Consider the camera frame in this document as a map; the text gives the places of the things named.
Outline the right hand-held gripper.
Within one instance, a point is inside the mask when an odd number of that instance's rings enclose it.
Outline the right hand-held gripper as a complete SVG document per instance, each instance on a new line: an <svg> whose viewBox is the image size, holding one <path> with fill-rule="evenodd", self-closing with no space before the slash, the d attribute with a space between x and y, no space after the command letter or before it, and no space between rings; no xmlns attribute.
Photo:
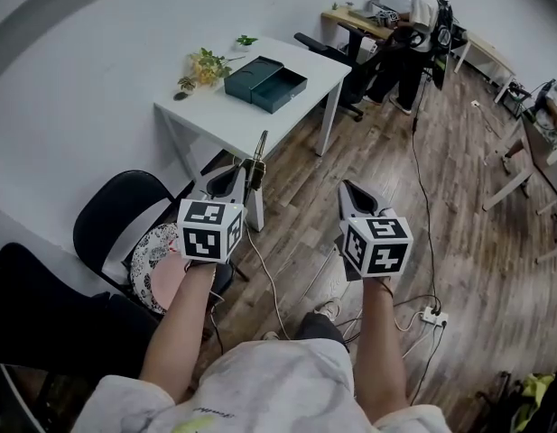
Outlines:
<svg viewBox="0 0 557 433"><path fill-rule="evenodd" d="M352 180L338 189L338 249L360 279L403 274L413 247L413 234L381 194Z"/></svg>

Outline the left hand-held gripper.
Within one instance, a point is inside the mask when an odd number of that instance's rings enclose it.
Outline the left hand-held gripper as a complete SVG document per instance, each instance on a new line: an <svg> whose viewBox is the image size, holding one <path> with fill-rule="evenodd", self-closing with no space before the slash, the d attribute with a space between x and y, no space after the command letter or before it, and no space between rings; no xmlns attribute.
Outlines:
<svg viewBox="0 0 557 433"><path fill-rule="evenodd" d="M265 171L263 161L246 158L195 181L192 192L181 200L177 217L183 258L205 263L229 261L243 234L246 184L252 180L252 190L259 190Z"/></svg>

